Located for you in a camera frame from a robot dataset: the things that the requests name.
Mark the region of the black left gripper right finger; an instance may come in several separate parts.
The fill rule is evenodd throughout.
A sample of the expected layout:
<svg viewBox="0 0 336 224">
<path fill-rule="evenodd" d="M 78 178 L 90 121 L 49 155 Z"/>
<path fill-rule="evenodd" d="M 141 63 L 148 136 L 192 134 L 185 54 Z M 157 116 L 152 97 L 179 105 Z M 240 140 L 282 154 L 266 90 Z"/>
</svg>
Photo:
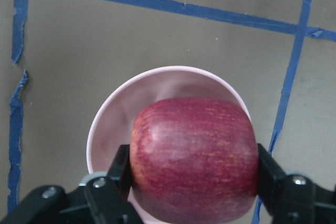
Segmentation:
<svg viewBox="0 0 336 224">
<path fill-rule="evenodd" d="M 335 223 L 335 190 L 301 174 L 286 174 L 258 144 L 258 196 L 272 223 Z"/>
</svg>

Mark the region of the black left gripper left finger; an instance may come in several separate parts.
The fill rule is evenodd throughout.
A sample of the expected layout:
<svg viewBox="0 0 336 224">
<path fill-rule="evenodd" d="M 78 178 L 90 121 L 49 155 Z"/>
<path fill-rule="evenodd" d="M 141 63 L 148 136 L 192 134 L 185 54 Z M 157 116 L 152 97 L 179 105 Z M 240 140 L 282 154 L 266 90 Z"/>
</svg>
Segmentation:
<svg viewBox="0 0 336 224">
<path fill-rule="evenodd" d="M 107 174 L 91 179 L 84 188 L 94 223 L 141 223 L 128 201 L 131 186 L 130 146 L 120 145 Z"/>
</svg>

